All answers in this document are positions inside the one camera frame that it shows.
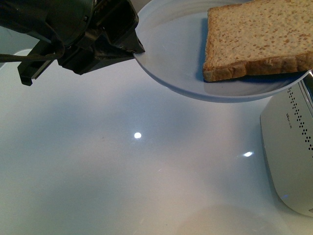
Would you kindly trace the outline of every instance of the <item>white plate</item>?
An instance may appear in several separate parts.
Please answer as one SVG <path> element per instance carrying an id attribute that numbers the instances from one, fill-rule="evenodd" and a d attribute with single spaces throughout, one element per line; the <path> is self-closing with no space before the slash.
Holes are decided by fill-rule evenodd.
<path id="1" fill-rule="evenodd" d="M 152 0 L 139 12 L 137 35 L 146 52 L 135 54 L 157 82 L 179 94 L 213 102 L 244 102 L 274 95 L 308 72 L 206 83 L 203 81 L 207 10 L 244 0 Z"/>

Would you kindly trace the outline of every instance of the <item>bread slice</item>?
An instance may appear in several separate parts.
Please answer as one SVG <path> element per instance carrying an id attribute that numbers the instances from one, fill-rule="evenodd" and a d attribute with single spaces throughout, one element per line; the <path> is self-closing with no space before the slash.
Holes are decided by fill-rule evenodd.
<path id="1" fill-rule="evenodd" d="M 313 69 L 313 0 L 253 0 L 210 8 L 203 76 Z"/>

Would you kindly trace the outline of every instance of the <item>robotic arm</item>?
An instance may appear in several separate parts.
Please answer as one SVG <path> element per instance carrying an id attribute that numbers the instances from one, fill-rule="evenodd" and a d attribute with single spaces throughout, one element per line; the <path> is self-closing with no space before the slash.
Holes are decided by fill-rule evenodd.
<path id="1" fill-rule="evenodd" d="M 143 53 L 135 28 L 138 15 L 130 0 L 5 0 L 0 25 L 39 39 L 27 56 L 0 54 L 0 63 L 21 61 L 21 82 L 54 61 L 84 74 Z"/>

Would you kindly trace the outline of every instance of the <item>white table surface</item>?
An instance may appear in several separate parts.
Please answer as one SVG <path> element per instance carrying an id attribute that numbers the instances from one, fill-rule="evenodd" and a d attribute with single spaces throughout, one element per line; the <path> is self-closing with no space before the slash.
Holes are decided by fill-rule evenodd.
<path id="1" fill-rule="evenodd" d="M 312 234 L 267 174 L 269 98 L 187 98 L 135 60 L 82 76 L 54 62 L 31 87 L 11 63 L 0 79 L 1 235 Z"/>

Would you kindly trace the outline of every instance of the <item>white toaster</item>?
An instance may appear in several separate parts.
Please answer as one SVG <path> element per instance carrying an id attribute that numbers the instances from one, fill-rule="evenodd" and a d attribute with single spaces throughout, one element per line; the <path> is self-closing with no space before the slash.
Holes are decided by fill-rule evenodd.
<path id="1" fill-rule="evenodd" d="M 292 210 L 313 217 L 313 73 L 273 96 L 260 116 L 275 190 Z"/>

